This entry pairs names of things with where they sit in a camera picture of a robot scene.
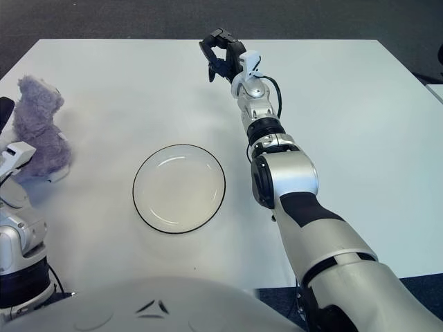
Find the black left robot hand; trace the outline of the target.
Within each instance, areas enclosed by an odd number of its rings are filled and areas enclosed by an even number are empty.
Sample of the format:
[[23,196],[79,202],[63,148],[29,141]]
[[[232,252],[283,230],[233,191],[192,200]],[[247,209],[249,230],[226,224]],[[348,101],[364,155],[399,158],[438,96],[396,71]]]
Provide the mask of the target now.
[[7,97],[0,97],[0,132],[8,123],[15,107],[15,102]]

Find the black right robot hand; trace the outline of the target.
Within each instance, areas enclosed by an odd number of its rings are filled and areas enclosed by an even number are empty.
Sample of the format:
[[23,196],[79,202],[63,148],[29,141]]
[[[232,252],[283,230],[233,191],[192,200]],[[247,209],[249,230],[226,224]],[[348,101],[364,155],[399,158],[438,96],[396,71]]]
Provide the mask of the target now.
[[[213,82],[216,75],[228,80],[231,84],[235,76],[242,72],[239,62],[241,54],[246,52],[242,42],[224,28],[218,28],[199,42],[199,47],[208,61],[208,79]],[[226,51],[225,58],[219,58],[214,48]]]

